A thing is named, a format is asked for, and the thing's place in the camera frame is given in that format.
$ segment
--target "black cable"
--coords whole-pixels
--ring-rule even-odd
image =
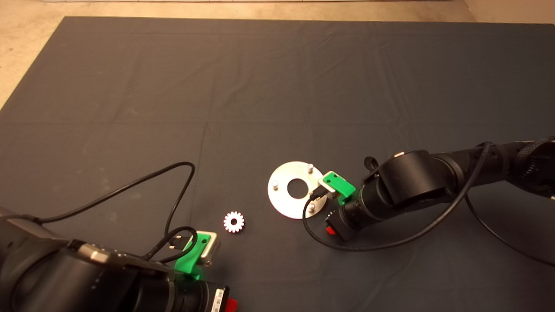
[[[171,165],[169,165],[169,166],[167,166],[167,167],[165,167],[165,168],[162,168],[162,169],[160,169],[160,170],[157,170],[157,171],[155,171],[155,172],[152,172],[152,173],[150,173],[150,174],[147,174],[147,175],[145,175],[145,176],[142,177],[142,178],[139,178],[139,179],[137,179],[137,180],[135,180],[135,181],[133,181],[133,182],[131,182],[131,183],[129,183],[129,184],[126,184],[126,185],[124,185],[124,186],[122,186],[122,187],[120,187],[120,188],[114,190],[113,192],[110,192],[109,194],[106,194],[106,195],[104,195],[104,196],[102,196],[102,197],[100,197],[100,198],[98,198],[98,199],[95,199],[95,200],[93,200],[92,202],[90,202],[90,203],[88,203],[88,204],[86,204],[86,205],[84,205],[84,206],[81,206],[81,207],[79,207],[79,208],[77,208],[77,209],[74,209],[74,210],[72,210],[72,211],[70,211],[70,212],[66,212],[66,213],[64,213],[64,214],[57,215],[57,216],[54,216],[54,217],[49,217],[49,218],[38,218],[37,223],[39,223],[39,224],[44,224],[44,223],[58,222],[58,221],[61,221],[61,220],[64,220],[64,219],[73,217],[73,216],[75,216],[75,215],[77,215],[77,214],[80,214],[80,213],[83,213],[83,212],[89,210],[90,208],[93,208],[93,207],[95,207],[95,206],[97,206],[97,205],[99,205],[99,204],[104,203],[106,200],[108,200],[108,199],[110,199],[110,198],[112,198],[112,197],[114,197],[114,196],[116,196],[116,195],[118,195],[118,194],[120,194],[120,193],[122,193],[122,192],[124,192],[124,191],[126,191],[126,190],[128,190],[128,189],[130,189],[130,188],[132,188],[132,187],[135,187],[135,186],[137,186],[137,185],[139,185],[139,184],[141,184],[141,183],[144,183],[144,182],[146,182],[146,181],[148,181],[148,180],[150,180],[150,179],[152,179],[152,178],[155,178],[155,177],[157,177],[157,176],[159,176],[159,175],[161,175],[161,174],[163,174],[163,173],[166,173],[166,172],[168,172],[168,171],[170,171],[170,170],[172,170],[172,169],[175,169],[175,168],[177,168],[177,167],[182,167],[182,166],[189,166],[189,167],[191,167],[191,173],[189,174],[189,176],[188,176],[188,178],[187,178],[187,180],[186,180],[186,182],[185,182],[185,185],[183,186],[183,189],[182,189],[181,192],[179,193],[179,196],[178,196],[178,198],[177,198],[177,200],[176,200],[176,202],[175,202],[175,204],[174,204],[173,208],[171,209],[171,212],[170,212],[170,214],[169,214],[169,216],[168,216],[168,220],[166,221],[166,226],[165,226],[165,228],[164,228],[164,235],[167,235],[167,234],[168,234],[168,231],[169,231],[169,224],[171,223],[171,220],[172,220],[173,215],[174,215],[174,213],[175,213],[175,211],[176,211],[176,209],[177,209],[177,206],[178,206],[179,203],[181,202],[181,199],[182,199],[182,197],[183,197],[183,194],[185,194],[185,191],[186,191],[187,188],[189,187],[189,184],[191,183],[191,180],[193,179],[193,176],[194,176],[194,174],[195,174],[195,165],[194,165],[193,163],[191,163],[191,162],[177,162],[177,163],[171,164]]]
[[[4,219],[25,219],[25,220],[29,220],[29,221],[32,221],[32,222],[35,222],[35,223],[38,223],[38,224],[62,221],[62,220],[71,218],[75,215],[78,215],[80,213],[83,213],[83,212],[85,212],[85,211],[87,211],[87,210],[89,210],[89,209],[91,209],[91,208],[93,208],[93,207],[95,207],[99,204],[102,204],[105,201],[107,201],[108,199],[110,199],[110,198],[112,198],[112,197],[114,197],[118,194],[121,194],[124,191],[126,191],[126,190],[128,190],[132,187],[135,187],[135,186],[137,186],[141,183],[144,183],[144,182],[146,182],[150,179],[153,179],[153,178],[155,178],[155,177],[157,177],[161,174],[164,174],[168,171],[171,171],[175,168],[182,167],[182,166],[190,167],[191,172],[189,173],[189,176],[187,177],[187,180],[185,181],[185,184],[183,185],[183,188],[181,189],[181,192],[179,193],[179,195],[177,197],[177,200],[175,201],[175,203],[174,203],[174,205],[173,205],[173,207],[172,207],[172,209],[171,209],[171,211],[168,215],[168,219],[166,220],[166,225],[164,227],[164,237],[162,238],[162,240],[160,240],[160,242],[158,242],[158,244],[156,244],[152,248],[151,251],[149,251],[148,253],[146,253],[143,256],[143,258],[145,260],[150,260],[166,243],[168,243],[170,241],[170,239],[173,238],[173,236],[175,234],[177,234],[181,231],[184,231],[184,230],[189,231],[193,235],[193,240],[191,241],[191,246],[189,246],[188,248],[186,248],[185,250],[183,250],[179,254],[176,254],[176,255],[170,256],[168,258],[162,259],[160,262],[161,263],[166,263],[166,262],[170,262],[170,261],[173,261],[173,260],[177,260],[177,259],[183,257],[184,255],[186,255],[188,252],[190,252],[193,249],[193,247],[195,247],[196,241],[198,239],[196,230],[193,229],[192,227],[178,227],[178,228],[173,229],[172,231],[169,230],[171,220],[173,219],[175,211],[177,210],[177,208],[179,206],[179,203],[181,202],[181,199],[183,198],[183,195],[185,194],[185,192],[189,188],[189,184],[191,183],[191,180],[193,180],[193,176],[195,174],[196,168],[195,168],[195,165],[191,162],[177,162],[177,163],[171,164],[171,165],[169,165],[165,168],[162,168],[160,170],[157,170],[155,172],[147,174],[147,175],[145,175],[145,176],[143,176],[143,177],[141,177],[141,178],[139,178],[139,179],[137,179],[137,180],[135,180],[131,183],[128,183],[128,184],[114,190],[113,192],[110,192],[109,194],[106,194],[106,195],[104,195],[100,198],[97,198],[97,199],[93,200],[92,202],[90,202],[90,203],[88,203],[84,206],[81,206],[77,209],[74,209],[70,212],[66,212],[66,213],[61,214],[61,215],[56,215],[54,217],[49,217],[49,218],[37,218],[37,217],[34,217],[32,215],[28,215],[28,214],[25,214],[25,215],[6,215],[6,216],[3,216],[3,217],[0,217],[0,220],[4,220]]]
[[[193,236],[193,240],[191,241],[191,246],[187,247],[185,250],[183,250],[181,253],[177,254],[177,255],[173,255],[171,257],[176,257],[173,260],[179,259],[181,257],[183,257],[184,255],[186,255],[188,252],[190,252],[193,247],[195,247],[196,245],[196,241],[198,240],[198,235],[196,233],[196,230],[193,229],[192,227],[178,227],[175,228],[173,230],[171,230],[168,234],[166,234],[154,247],[152,247],[152,249],[147,252],[146,254],[144,254],[141,258],[145,259],[145,260],[150,260],[152,259],[152,257],[158,252],[160,251],[160,249],[162,247],[164,247],[164,245],[166,243],[168,243],[176,234],[178,234],[179,232],[182,231],[189,231],[191,232],[191,235]]]
[[[411,241],[414,241],[414,240],[424,236],[428,232],[430,232],[440,222],[442,222],[454,210],[454,208],[456,206],[459,205],[459,203],[462,201],[462,199],[468,193],[468,190],[470,190],[470,188],[474,184],[474,181],[476,181],[476,178],[478,177],[478,174],[480,173],[480,170],[482,169],[484,161],[486,160],[487,154],[490,150],[490,146],[491,146],[490,142],[485,142],[484,143],[484,146],[482,147],[482,153],[480,154],[480,158],[478,159],[478,162],[476,163],[476,166],[474,167],[474,170],[472,171],[472,174],[470,175],[470,177],[468,177],[468,180],[466,181],[464,186],[461,188],[460,192],[457,194],[455,199],[449,204],[449,206],[447,206],[447,208],[436,219],[434,219],[432,222],[430,222],[422,230],[420,230],[419,232],[417,232],[417,233],[415,233],[415,234],[413,234],[413,235],[411,235],[411,236],[409,236],[405,239],[394,241],[392,243],[379,244],[379,245],[370,246],[370,247],[341,246],[341,245],[336,245],[336,244],[333,244],[333,243],[329,243],[328,241],[325,241],[325,240],[321,239],[310,229],[310,227],[308,225],[308,222],[306,221],[306,215],[305,215],[306,214],[306,209],[307,209],[309,203],[311,201],[315,200],[316,198],[321,197],[322,196],[321,194],[313,194],[313,195],[310,196],[309,200],[306,201],[306,204],[305,204],[305,206],[302,210],[302,224],[304,225],[308,234],[314,240],[316,240],[318,243],[320,243],[320,244],[322,244],[326,247],[333,248],[333,249],[336,249],[336,250],[341,250],[341,251],[372,251],[372,250],[379,250],[379,249],[397,247],[397,246],[400,246],[400,245],[410,243]]]
[[[516,246],[514,246],[514,245],[511,245],[508,241],[506,241],[504,238],[502,238],[501,236],[499,236],[499,234],[497,234],[492,228],[490,228],[490,227],[480,218],[480,216],[478,216],[478,213],[476,212],[476,210],[474,209],[474,206],[473,206],[472,203],[470,202],[470,198],[468,197],[468,195],[465,195],[465,201],[466,201],[466,204],[467,204],[468,208],[470,209],[470,212],[472,212],[472,214],[474,215],[474,217],[476,218],[476,220],[478,220],[478,222],[479,222],[480,224],[482,224],[482,226],[483,226],[486,230],[488,230],[488,232],[490,232],[493,236],[495,236],[498,240],[500,240],[501,243],[505,244],[507,247],[511,248],[512,250],[518,252],[519,254],[521,254],[521,255],[523,255],[523,256],[526,256],[526,257],[528,257],[528,258],[530,258],[530,259],[532,259],[532,260],[535,260],[535,261],[537,261],[537,262],[539,262],[539,263],[543,263],[543,264],[546,264],[546,265],[555,267],[555,262],[551,262],[551,261],[549,261],[549,260],[545,260],[545,259],[542,259],[542,258],[540,258],[540,257],[534,256],[534,255],[531,255],[531,254],[528,254],[526,251],[524,251],[524,250],[522,250],[522,249],[520,249],[520,248],[518,248],[518,247],[516,247]]]

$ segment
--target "metal disc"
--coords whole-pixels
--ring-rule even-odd
[[[292,218],[301,219],[302,209],[306,201],[309,199],[311,191],[318,187],[318,179],[322,177],[322,173],[312,164],[305,162],[288,162],[277,167],[268,181],[268,197],[274,208],[282,215]],[[309,192],[303,198],[294,198],[289,194],[287,186],[294,179],[303,180],[308,186]],[[306,217],[317,214],[324,204],[327,197],[324,196],[318,200],[314,200],[313,211],[306,210]]]

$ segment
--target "red button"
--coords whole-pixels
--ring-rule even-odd
[[[228,298],[228,302],[225,304],[225,312],[235,312],[237,311],[237,306],[239,303],[237,300]]]

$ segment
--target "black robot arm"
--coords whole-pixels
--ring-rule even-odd
[[[473,186],[508,181],[533,194],[555,195],[555,138],[492,145]],[[351,199],[326,219],[342,239],[396,215],[453,200],[469,179],[481,147],[429,154],[414,150],[381,165],[365,159],[369,174]]]

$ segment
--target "white gear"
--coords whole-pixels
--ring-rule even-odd
[[[224,227],[230,233],[237,233],[243,229],[245,217],[240,212],[230,212],[224,217]]]

